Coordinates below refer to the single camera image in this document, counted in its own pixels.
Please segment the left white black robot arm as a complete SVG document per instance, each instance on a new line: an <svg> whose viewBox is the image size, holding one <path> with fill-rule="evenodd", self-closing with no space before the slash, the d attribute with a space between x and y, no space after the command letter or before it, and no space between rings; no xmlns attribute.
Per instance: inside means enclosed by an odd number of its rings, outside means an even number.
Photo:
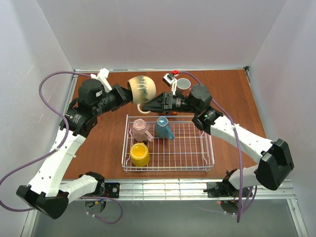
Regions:
<svg viewBox="0 0 316 237"><path fill-rule="evenodd" d="M98 173L87 172L64 185L61 181L77 150L97 124L97 117L117 110L132 99L131 89L119 84L106 92L101 81L85 80L65 113L66 119L60 123L51 154L34 178L27 185L19 186L16 194L52 219L59 218L69 203L84 195L100 197L105 178Z"/></svg>

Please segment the yellow mug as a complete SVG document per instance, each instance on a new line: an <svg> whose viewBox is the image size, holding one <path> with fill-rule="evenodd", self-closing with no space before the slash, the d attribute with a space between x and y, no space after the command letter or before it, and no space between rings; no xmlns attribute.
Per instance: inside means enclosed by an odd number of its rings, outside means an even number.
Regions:
<svg viewBox="0 0 316 237"><path fill-rule="evenodd" d="M135 143L130 149L130 156L137 167L144 167L150 161L149 149L144 143Z"/></svg>

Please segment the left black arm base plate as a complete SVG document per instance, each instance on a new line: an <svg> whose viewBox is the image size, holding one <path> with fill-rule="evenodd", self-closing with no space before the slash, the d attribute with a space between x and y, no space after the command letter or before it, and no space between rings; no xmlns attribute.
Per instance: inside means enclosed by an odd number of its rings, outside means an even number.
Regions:
<svg viewBox="0 0 316 237"><path fill-rule="evenodd" d="M119 198L120 192L120 183L118 182L109 182L104 185L103 197L108 198Z"/></svg>

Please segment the blue mug white inside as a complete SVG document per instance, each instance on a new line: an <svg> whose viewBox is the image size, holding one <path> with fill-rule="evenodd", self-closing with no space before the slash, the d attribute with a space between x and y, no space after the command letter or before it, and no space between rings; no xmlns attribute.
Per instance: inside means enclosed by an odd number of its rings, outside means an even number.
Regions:
<svg viewBox="0 0 316 237"><path fill-rule="evenodd" d="M169 120L166 117L159 117L156 120L155 126L155 136L159 139L174 139L174 134L171 131Z"/></svg>

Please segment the beige round mug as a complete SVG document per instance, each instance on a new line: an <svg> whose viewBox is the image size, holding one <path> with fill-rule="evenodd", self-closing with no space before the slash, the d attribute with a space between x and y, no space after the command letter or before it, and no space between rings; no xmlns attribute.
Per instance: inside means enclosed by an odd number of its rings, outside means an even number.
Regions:
<svg viewBox="0 0 316 237"><path fill-rule="evenodd" d="M127 87L132 93L132 104L137 106L137 110L142 114L148 114L151 111L144 112L140 106L154 99L156 95L155 82L147 76L136 76L127 81Z"/></svg>

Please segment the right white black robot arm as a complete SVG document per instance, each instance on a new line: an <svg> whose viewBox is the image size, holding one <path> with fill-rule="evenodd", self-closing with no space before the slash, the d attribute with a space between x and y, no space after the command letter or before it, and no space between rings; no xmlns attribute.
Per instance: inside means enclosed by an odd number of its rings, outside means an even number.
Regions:
<svg viewBox="0 0 316 237"><path fill-rule="evenodd" d="M202 84L192 87L188 97L181 93L163 92L142 106L147 112L193 113L194 125L209 135L223 139L240 148L257 164L245 169L234 169L226 174L220 189L232 195L247 187L262 185L275 191L294 168L289 145L282 139L262 138L231 122L210 103L212 96Z"/></svg>

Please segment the pink faceted mug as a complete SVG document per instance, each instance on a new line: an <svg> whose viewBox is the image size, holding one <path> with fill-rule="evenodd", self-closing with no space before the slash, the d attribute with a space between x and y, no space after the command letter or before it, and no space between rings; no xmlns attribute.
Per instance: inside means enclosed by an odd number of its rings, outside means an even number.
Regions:
<svg viewBox="0 0 316 237"><path fill-rule="evenodd" d="M153 135L149 131L149 125L147 124L146 121L144 121L141 118L133 122L132 132L133 132L134 138L138 142L144 142L144 141L152 142L154 139Z"/></svg>

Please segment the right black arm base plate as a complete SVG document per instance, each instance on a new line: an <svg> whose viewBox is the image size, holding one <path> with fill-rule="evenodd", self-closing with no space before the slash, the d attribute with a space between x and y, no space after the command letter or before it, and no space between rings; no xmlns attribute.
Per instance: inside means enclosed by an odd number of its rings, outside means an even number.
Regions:
<svg viewBox="0 0 316 237"><path fill-rule="evenodd" d="M207 182L206 189L203 190L207 193L209 198L218 197L239 197L239 190L237 190L233 185L228 182Z"/></svg>

